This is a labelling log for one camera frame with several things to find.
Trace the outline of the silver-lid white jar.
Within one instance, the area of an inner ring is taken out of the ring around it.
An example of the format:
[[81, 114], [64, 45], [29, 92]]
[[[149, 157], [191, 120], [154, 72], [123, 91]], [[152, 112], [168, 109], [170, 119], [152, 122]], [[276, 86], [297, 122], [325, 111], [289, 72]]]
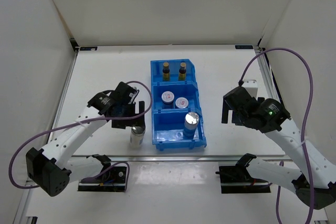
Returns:
[[130, 146], [132, 148], [140, 148], [143, 144], [144, 135], [145, 128], [140, 126], [131, 127]]
[[184, 120], [184, 129], [183, 129], [183, 136], [185, 138], [193, 138], [194, 134], [197, 130], [200, 117], [196, 112], [189, 112], [185, 116]]

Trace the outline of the red-label lid jar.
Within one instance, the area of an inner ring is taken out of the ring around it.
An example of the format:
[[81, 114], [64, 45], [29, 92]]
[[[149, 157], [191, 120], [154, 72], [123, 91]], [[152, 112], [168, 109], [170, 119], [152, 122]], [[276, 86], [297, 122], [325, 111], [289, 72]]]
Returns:
[[162, 108], [164, 109], [173, 109], [174, 108], [174, 100], [175, 100], [175, 95], [171, 91], [164, 91], [161, 95], [161, 100], [162, 100]]
[[176, 109], [186, 109], [188, 108], [189, 101], [185, 97], [179, 97], [175, 100], [175, 108]]

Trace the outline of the brown bottle yellow label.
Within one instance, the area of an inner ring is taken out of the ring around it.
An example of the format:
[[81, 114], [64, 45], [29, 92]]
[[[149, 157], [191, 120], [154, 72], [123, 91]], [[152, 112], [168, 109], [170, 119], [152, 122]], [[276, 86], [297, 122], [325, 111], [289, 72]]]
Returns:
[[186, 63], [185, 62], [181, 62], [178, 75], [179, 75], [178, 81], [185, 81], [186, 79]]
[[170, 81], [170, 65], [168, 62], [163, 63], [162, 79], [163, 81]]

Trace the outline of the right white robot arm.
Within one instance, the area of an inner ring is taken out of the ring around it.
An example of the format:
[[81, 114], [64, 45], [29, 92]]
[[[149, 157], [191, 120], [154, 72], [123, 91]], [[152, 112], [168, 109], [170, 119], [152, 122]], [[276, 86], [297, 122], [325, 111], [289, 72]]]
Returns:
[[223, 123], [227, 123], [229, 111], [242, 126], [273, 140], [297, 166], [280, 167], [247, 153], [236, 163], [236, 177], [240, 181], [266, 180], [293, 192], [307, 206], [313, 194], [316, 210], [335, 203], [335, 165], [309, 141], [301, 142], [301, 132], [280, 102], [256, 99], [244, 87], [236, 87], [223, 97]]

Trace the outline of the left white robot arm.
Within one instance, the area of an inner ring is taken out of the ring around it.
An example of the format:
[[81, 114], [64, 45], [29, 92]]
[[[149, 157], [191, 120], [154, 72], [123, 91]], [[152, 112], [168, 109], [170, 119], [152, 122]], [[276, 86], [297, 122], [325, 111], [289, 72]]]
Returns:
[[105, 155], [93, 154], [82, 161], [71, 157], [94, 132], [107, 123], [116, 129], [144, 128], [144, 101], [135, 103], [139, 90], [120, 82], [115, 90], [94, 95], [73, 126], [67, 126], [52, 142], [26, 154], [27, 172], [49, 196], [59, 195], [71, 182], [106, 184], [112, 163]]

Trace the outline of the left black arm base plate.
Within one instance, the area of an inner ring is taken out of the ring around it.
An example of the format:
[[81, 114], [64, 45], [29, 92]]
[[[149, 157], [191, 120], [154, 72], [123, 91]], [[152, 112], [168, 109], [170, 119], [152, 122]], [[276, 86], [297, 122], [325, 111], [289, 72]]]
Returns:
[[127, 190], [130, 165], [127, 162], [112, 164], [108, 171], [93, 181], [79, 182], [79, 192], [123, 193]]

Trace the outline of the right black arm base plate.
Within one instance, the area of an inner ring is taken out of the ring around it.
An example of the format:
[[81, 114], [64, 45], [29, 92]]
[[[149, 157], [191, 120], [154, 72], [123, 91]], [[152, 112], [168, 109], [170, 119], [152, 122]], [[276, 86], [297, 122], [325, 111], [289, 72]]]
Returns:
[[222, 194], [267, 194], [271, 183], [244, 174], [236, 166], [219, 166], [215, 173], [220, 178]]

